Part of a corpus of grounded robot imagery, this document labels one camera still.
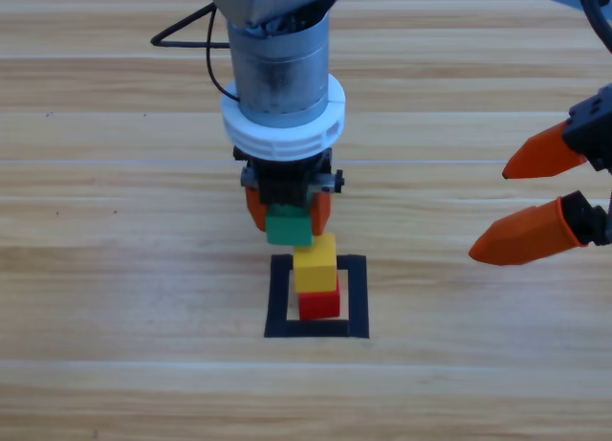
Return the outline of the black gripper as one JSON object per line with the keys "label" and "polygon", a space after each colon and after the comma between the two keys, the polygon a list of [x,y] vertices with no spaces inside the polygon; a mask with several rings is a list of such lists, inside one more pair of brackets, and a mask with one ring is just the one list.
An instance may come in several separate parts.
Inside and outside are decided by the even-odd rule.
{"label": "black gripper", "polygon": [[332,150],[297,161],[256,158],[238,147],[233,157],[243,162],[240,184],[255,226],[266,230],[266,217],[311,216],[313,235],[323,235],[332,210],[332,194],[344,187],[343,171],[332,169]]}
{"label": "black gripper", "polygon": [[[503,178],[554,177],[586,160],[596,171],[611,172],[611,86],[573,106],[567,122],[529,138],[507,162]],[[593,206],[575,191],[495,221],[469,256],[494,266],[517,266],[610,242],[611,207]]]}

